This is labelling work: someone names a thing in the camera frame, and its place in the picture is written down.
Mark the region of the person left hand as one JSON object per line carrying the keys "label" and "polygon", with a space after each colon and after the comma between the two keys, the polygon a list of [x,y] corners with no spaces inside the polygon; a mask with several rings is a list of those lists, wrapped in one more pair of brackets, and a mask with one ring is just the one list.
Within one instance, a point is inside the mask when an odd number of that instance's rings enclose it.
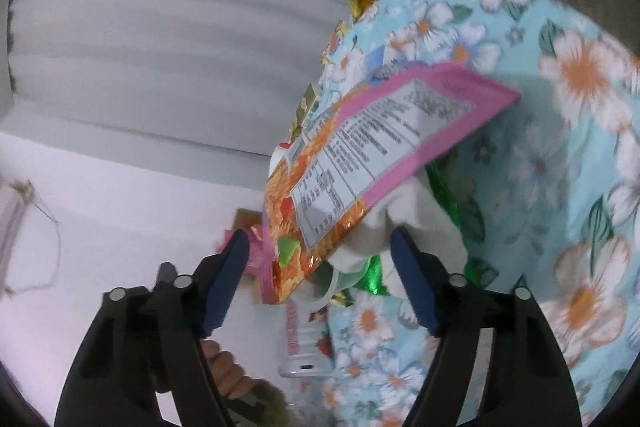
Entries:
{"label": "person left hand", "polygon": [[231,352],[222,349],[214,340],[202,340],[201,348],[214,383],[224,398],[240,399],[253,389],[254,379],[245,374]]}

